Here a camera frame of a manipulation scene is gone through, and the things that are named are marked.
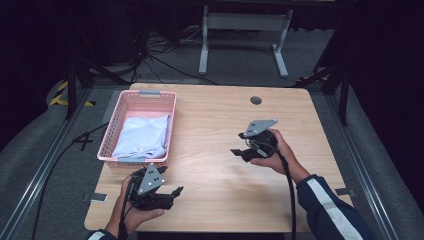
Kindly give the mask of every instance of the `black cord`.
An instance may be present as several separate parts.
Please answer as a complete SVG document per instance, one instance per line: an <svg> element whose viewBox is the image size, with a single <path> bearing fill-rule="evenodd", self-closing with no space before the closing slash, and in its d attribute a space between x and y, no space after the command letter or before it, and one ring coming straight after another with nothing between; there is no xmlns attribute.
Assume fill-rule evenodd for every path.
<svg viewBox="0 0 424 240"><path fill-rule="evenodd" d="M138 78L137 78L137 66L134 68L134 71L133 71L133 76L131 77L131 83L134 83L134 82L137 82L137 80L138 80Z"/></svg>
<svg viewBox="0 0 424 240"><path fill-rule="evenodd" d="M191 75L191 74L185 73L185 72L183 72L183 71L181 71L181 70L179 70L179 69L177 69L177 68L175 68L175 67L173 67L173 66L169 65L168 63L166 63L166 62L164 62L164 61L162 61L162 60L158 59L157 57L152 56L151 54L149 54L149 57L151 57L151 58L155 59L156 61L158 61L158 62L160 62L160 63L162 63L162 64L164 64L165 66L168 66L168 67L170 67L170 68L174 69L175 71L177 71L177 72L179 72L179 73L181 73L181 74L184 74L184 75L186 75L186 76L193 77L193 78L200 78L200 79L206 80L206 81L208 81L208 82L211 82L212 84L219 85L218 83L214 82L213 80L210 80L210 79L207 79L207 78L204 78L204 77L194 76L194 75Z"/></svg>
<svg viewBox="0 0 424 240"><path fill-rule="evenodd" d="M251 141L250 143L246 142L246 145L251 147L251 145L264 145L267 147L270 147L274 149L274 151L278 154L280 157L281 163L283 164L283 169L287 177L287 182L289 184L289 190L290 190L290 203L291 203L291 212L292 212L292 240L296 239L296 203L295 203L295 197L294 197L294 187L293 187L293 181L291 177L291 173L289 170L289 163L287 162L286 158L280 153L280 150L278 148L275 148L271 146L270 144L259 142L259 141Z"/></svg>
<svg viewBox="0 0 424 240"><path fill-rule="evenodd" d="M278 148L276 149L276 152L281 159L284 172L286 173L287 182L289 183L291 212L292 212L292 240L295 240L296 239L296 205L295 205L295 198L294 198L293 181L292 181L291 173L289 170L289 163L287 162L286 158L280 153Z"/></svg>
<svg viewBox="0 0 424 240"><path fill-rule="evenodd" d="M162 80L160 80L160 78L159 78L159 76L157 75L157 73L155 72L155 71L153 71L153 69L152 69L152 67L150 66L150 64L148 64L147 62L146 62L146 60L143 60L144 61L144 63L149 67L149 69L150 69L150 71L156 76L156 78L158 79L158 81L160 82L160 83L163 83L162 82Z"/></svg>
<svg viewBox="0 0 424 240"><path fill-rule="evenodd" d="M239 31L239 30L233 30L231 31L231 33L235 34L235 35L239 35L245 38L255 38L259 35L260 31L253 31L252 35L248 35L249 31Z"/></svg>
<svg viewBox="0 0 424 240"><path fill-rule="evenodd" d="M34 221L34 226L33 226L33 228L32 228L32 239L34 240L35 239L35 235L36 235L36 233L37 233L37 225L38 225L38 219L40 218L40 212L41 212L41 206L42 206L42 203L43 203L43 198L44 198L44 193L46 192L46 187L47 187L47 183L49 182L49 179L50 179L50 176L52 175L52 172L53 172L53 170L54 170L54 168L56 167L56 165L57 165L57 163L59 162L59 159L63 156L63 154L65 154L65 152L72 146L72 145L74 145L74 143L76 143L76 142L78 142L79 140L81 140L82 138L84 138L85 136L87 136L87 135L89 135L89 134L91 134L91 133L93 133L93 132L95 132L95 131L97 131L97 130L99 130L100 128L102 128L102 127L104 127L104 126L106 126L106 125L108 125L109 124L109 122L107 122L107 123L105 123L105 124L103 124L103 125L101 125L101 126L99 126L99 127L97 127L97 128L95 128L95 129L93 129L93 130L91 130L91 131L89 131L89 132L85 132L85 133L83 133L83 134L81 134L80 136L78 136L78 137L76 137L76 138L74 138L73 140L72 140L72 142L59 154L59 156L56 158L56 160L55 160L55 162L54 162L54 164L53 164L53 166L50 168L50 171L49 171L49 173L47 174L47 177L46 177L46 181L44 182L44 184L43 184L43 187L42 187L42 190L41 190L41 195L40 195L40 200L39 200L39 202L38 202L38 207L37 207L37 214L35 215L35 221Z"/></svg>
<svg viewBox="0 0 424 240"><path fill-rule="evenodd" d="M136 65L133 65L133 66L129 66L128 68L126 68L126 69L122 69L122 70L118 70L118 71L116 71L116 72L112 72L113 74L115 74L115 75L117 75L117 76L121 76L121 75L124 75L124 74L127 74L127 73L130 73L131 71L133 71L134 70L134 68L137 68L137 66ZM106 78L107 76L105 76L105 75L103 75L103 74L101 74L101 73L97 73L97 72L90 72L91 73L91 75L93 76L93 77L95 77L95 78Z"/></svg>
<svg viewBox="0 0 424 240"><path fill-rule="evenodd" d="M181 37L178 40L178 43L173 44L170 41L167 41L164 37L161 37L160 40L158 40L158 35L157 34L152 34L149 37L149 41L151 41L151 38L154 38L155 41L151 42L151 43L147 43L147 47L149 48L149 53L150 54L155 54L155 55L159 55L162 53L170 53L172 51L174 51L177 48L183 47L183 46L188 46L190 44L192 44L193 42L196 42L197 36L199 35L199 33L201 33L201 28L197 29L194 33L190 33L187 34L187 37ZM155 48L158 48L159 46L163 46L162 50L156 50Z"/></svg>
<svg viewBox="0 0 424 240"><path fill-rule="evenodd" d="M131 210L131 208L128 209L127 212L125 212L125 209L127 208L127 201L128 201L130 190L132 188L133 183L134 183L134 178L131 178L130 182L128 183L127 190L125 192L124 201L122 203L121 217L119 220L118 240L126 240L128 238L128 230L127 230L127 227L125 226L125 217L127 216L127 213Z"/></svg>
<svg viewBox="0 0 424 240"><path fill-rule="evenodd" d="M127 217L127 214L131 211L131 209L133 209L134 208L134 206L131 206L130 208L128 208L128 210L127 210L127 212L125 213L125 216L124 217Z"/></svg>

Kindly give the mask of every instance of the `folded towel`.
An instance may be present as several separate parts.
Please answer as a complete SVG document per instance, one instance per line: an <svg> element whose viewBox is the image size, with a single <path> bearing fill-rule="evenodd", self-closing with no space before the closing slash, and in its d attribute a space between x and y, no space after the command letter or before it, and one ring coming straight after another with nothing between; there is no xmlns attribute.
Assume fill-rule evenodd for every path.
<svg viewBox="0 0 424 240"><path fill-rule="evenodd" d="M112 153L115 158L159 158L166 153L168 121L159 118L128 118Z"/></svg>

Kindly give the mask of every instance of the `metal bracket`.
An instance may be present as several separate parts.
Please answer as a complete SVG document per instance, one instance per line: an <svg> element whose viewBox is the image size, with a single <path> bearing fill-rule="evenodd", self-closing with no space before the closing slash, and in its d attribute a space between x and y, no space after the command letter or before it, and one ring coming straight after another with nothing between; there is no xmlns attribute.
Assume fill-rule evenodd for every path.
<svg viewBox="0 0 424 240"><path fill-rule="evenodd" d="M146 170L146 173L141 181L140 187L137 192L138 195L143 195L149 191L162 186L165 183L165 179L160 175L159 171L156 169L156 166L151 163Z"/></svg>
<svg viewBox="0 0 424 240"><path fill-rule="evenodd" d="M261 132L267 130L272 125L278 122L277 119L272 120L252 120L247 126L246 132L244 132L244 137L252 137L260 134Z"/></svg>
<svg viewBox="0 0 424 240"><path fill-rule="evenodd" d="M108 195L105 193L84 194L81 198L83 202L106 202Z"/></svg>
<svg viewBox="0 0 424 240"><path fill-rule="evenodd" d="M338 196L340 195L349 195L350 197L354 197L357 194L355 193L355 191L353 191L353 189L347 189L347 188L338 188L335 189L336 193Z"/></svg>

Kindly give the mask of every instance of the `tripod leg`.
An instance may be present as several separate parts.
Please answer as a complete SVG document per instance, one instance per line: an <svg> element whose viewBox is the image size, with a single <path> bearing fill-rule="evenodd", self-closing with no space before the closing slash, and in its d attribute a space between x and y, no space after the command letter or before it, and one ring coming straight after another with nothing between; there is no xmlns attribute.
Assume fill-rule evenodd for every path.
<svg viewBox="0 0 424 240"><path fill-rule="evenodd" d="M287 88L303 88L308 86L309 84L331 74L332 72L336 71L339 68L339 66L333 66L327 69L324 69L306 79L304 79L302 82L296 83L295 85L288 86Z"/></svg>
<svg viewBox="0 0 424 240"><path fill-rule="evenodd" d="M75 112L77 105L77 84L74 69L74 60L71 59L68 64L68 73L66 76L68 80L68 112L65 119L69 119Z"/></svg>
<svg viewBox="0 0 424 240"><path fill-rule="evenodd" d="M347 126L346 108L347 108L348 93L349 93L349 74L347 72L344 72L344 77L343 77L342 87L340 92L339 116L340 116L340 120L345 126Z"/></svg>
<svg viewBox="0 0 424 240"><path fill-rule="evenodd" d="M336 89L339 87L344 77L344 67L340 67L333 71L329 76L321 90L325 95L333 95Z"/></svg>

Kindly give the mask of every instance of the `person's right hand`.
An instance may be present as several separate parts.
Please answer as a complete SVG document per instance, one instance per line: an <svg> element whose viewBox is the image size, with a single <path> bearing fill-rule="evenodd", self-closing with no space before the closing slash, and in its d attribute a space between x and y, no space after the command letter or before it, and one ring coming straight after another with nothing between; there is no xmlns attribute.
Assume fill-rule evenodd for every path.
<svg viewBox="0 0 424 240"><path fill-rule="evenodd" d="M308 177L310 175L309 172L305 168L303 168L303 166L300 165L300 163L297 161L296 156L294 155L290 146L284 140L280 131L275 129L268 130L272 134L274 134L275 138L278 141L278 150L288 162L290 175L292 176L293 181L295 183L298 183L300 180L304 179L305 177ZM286 174L280 156L277 153L274 153L269 158L253 158L252 160L250 160L250 163L256 166L269 167L278 173Z"/></svg>
<svg viewBox="0 0 424 240"><path fill-rule="evenodd" d="M119 223L121 221L122 205L124 204L124 201L126 199L126 191L130 180L131 175L127 176L124 181L122 181L121 193L118 199L116 199L115 206L112 211L112 216L110 217L110 220L105 227L105 230L110 232L116 238L118 238L119 234ZM127 228L128 234L134 232L143 222L162 216L165 213L163 209L141 211L134 208L131 202L126 203L125 212L125 226Z"/></svg>

